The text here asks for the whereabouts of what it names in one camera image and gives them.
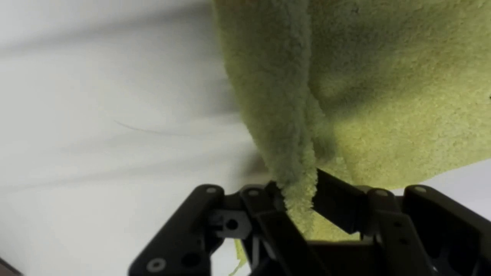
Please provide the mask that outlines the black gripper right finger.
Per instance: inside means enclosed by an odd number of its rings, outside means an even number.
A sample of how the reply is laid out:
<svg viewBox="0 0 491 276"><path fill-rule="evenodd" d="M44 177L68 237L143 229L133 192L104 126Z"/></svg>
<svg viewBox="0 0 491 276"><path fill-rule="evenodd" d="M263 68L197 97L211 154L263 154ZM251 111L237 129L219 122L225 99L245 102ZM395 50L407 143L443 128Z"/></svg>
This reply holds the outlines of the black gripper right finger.
<svg viewBox="0 0 491 276"><path fill-rule="evenodd" d="M372 192L372 188L352 186L320 171L314 211L343 231L372 231L375 228Z"/></svg>

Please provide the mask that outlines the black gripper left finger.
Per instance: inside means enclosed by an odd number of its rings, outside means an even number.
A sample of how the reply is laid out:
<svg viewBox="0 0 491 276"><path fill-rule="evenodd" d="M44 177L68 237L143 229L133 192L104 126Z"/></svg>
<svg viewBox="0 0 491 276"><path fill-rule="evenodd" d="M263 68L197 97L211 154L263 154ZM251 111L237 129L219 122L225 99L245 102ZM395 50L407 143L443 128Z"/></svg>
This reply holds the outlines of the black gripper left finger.
<svg viewBox="0 0 491 276"><path fill-rule="evenodd" d="M249 218L255 224L282 226L286 221L286 212L280 191L275 185L246 186L240 192L242 201Z"/></svg>

